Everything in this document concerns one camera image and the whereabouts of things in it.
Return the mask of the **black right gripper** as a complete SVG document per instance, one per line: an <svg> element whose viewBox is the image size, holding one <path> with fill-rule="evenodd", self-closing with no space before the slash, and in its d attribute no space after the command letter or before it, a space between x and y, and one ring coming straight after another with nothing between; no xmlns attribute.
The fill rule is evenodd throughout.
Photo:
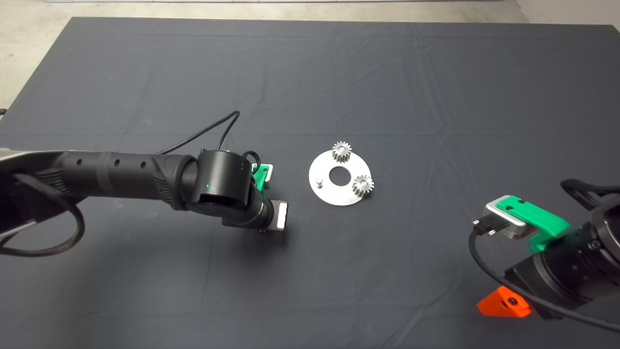
<svg viewBox="0 0 620 349"><path fill-rule="evenodd" d="M570 311L619 296L619 263L613 257L534 254L507 268L506 280L541 300ZM500 286L477 304L487 317L525 318L533 312L520 294Z"/></svg>

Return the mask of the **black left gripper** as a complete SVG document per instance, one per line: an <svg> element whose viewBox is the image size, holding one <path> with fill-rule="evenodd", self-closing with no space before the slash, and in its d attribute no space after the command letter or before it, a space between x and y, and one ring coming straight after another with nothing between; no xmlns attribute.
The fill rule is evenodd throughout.
<svg viewBox="0 0 620 349"><path fill-rule="evenodd" d="M283 231L286 227L288 203L281 200L265 200L265 223L263 231Z"/></svg>

